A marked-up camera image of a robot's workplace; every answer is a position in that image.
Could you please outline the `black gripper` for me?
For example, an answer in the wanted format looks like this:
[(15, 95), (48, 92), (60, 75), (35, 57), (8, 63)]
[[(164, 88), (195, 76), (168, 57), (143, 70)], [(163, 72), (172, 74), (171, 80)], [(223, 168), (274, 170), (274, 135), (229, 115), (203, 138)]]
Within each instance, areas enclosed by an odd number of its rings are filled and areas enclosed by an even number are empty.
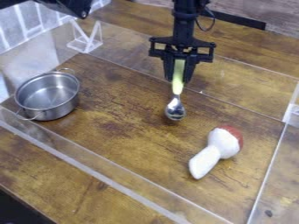
[(175, 59), (186, 60), (183, 69), (183, 82), (189, 83), (193, 79), (197, 64), (201, 62), (213, 62), (214, 49), (217, 44), (206, 42), (197, 38), (187, 44), (178, 44), (172, 37), (151, 37), (151, 47), (148, 55), (163, 60), (164, 78), (174, 80)]

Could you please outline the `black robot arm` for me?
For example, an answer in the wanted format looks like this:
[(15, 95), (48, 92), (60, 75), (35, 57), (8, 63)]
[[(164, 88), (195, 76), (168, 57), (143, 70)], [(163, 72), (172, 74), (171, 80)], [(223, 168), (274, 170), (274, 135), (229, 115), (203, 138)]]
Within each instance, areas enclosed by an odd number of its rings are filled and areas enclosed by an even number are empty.
[[(84, 19), (91, 10), (94, 0), (34, 0), (47, 8), (72, 17)], [(199, 15), (207, 11), (210, 0), (172, 0), (172, 35), (166, 37), (151, 37), (148, 55), (163, 61), (164, 78), (174, 80), (175, 62), (180, 60), (182, 81), (189, 83), (193, 79), (195, 67), (202, 62), (214, 61), (214, 50), (217, 44), (194, 37), (194, 28), (201, 26)]]

